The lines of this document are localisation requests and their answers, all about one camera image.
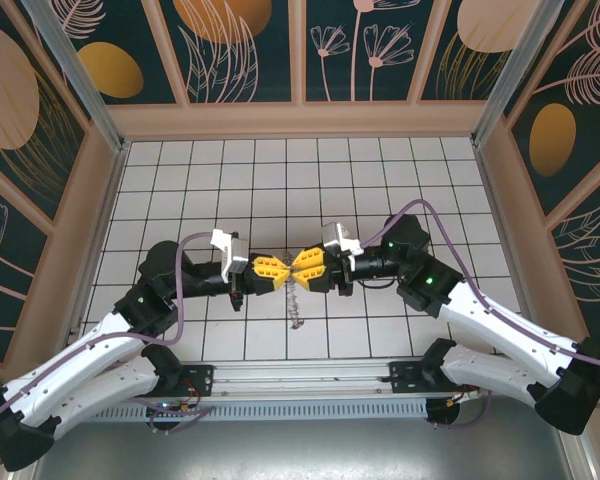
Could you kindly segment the round metal plate with holes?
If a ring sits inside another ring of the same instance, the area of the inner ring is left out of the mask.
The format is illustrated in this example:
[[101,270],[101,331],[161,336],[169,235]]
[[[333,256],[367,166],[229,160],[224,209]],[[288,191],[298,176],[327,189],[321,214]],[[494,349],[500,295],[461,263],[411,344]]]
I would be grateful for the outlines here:
[[298,330],[305,321],[300,315],[299,302],[296,295],[296,282],[290,278],[285,283],[285,300],[287,317],[291,321],[291,329]]

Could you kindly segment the grey metal panel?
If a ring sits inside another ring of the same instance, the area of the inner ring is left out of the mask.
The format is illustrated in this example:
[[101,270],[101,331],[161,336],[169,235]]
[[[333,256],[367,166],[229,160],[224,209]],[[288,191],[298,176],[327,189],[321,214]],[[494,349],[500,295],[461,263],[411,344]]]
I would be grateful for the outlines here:
[[465,429],[422,419],[202,422],[170,436],[87,423],[34,480],[600,480],[573,437],[497,399]]

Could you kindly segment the aluminium side rail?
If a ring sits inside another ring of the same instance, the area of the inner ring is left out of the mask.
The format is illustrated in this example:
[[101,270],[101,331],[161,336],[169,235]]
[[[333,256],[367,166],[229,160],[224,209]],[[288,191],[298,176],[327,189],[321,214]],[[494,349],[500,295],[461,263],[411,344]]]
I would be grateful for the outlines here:
[[102,197],[96,210],[95,223],[92,228],[83,264],[78,276],[76,288],[72,294],[71,309],[66,319],[65,333],[61,337],[61,346],[76,340],[86,322],[90,305],[91,288],[99,268],[100,255],[105,243],[110,216],[114,209],[117,191],[123,176],[125,162],[129,153],[129,142],[123,140],[117,153],[112,157],[111,169],[104,184]]

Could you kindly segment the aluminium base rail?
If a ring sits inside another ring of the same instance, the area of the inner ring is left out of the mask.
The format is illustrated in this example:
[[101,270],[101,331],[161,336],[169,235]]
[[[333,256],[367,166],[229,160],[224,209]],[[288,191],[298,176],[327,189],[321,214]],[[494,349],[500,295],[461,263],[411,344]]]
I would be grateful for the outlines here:
[[188,362],[223,400],[305,400],[388,396],[403,379],[389,359]]

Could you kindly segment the aluminium frame post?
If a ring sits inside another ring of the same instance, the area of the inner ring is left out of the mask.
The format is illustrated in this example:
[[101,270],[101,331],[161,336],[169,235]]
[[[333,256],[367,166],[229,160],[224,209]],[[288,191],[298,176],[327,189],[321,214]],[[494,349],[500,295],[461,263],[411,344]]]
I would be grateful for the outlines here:
[[561,13],[569,12],[574,2],[575,0],[539,0],[530,19],[524,24],[524,29],[505,62],[471,133],[471,143],[475,149],[484,146],[516,89],[525,84],[524,78],[531,71],[531,65],[539,56],[547,38],[550,37],[551,30],[561,25]]
[[106,17],[103,0],[20,1],[107,143],[121,151],[123,137],[72,43],[88,39]]

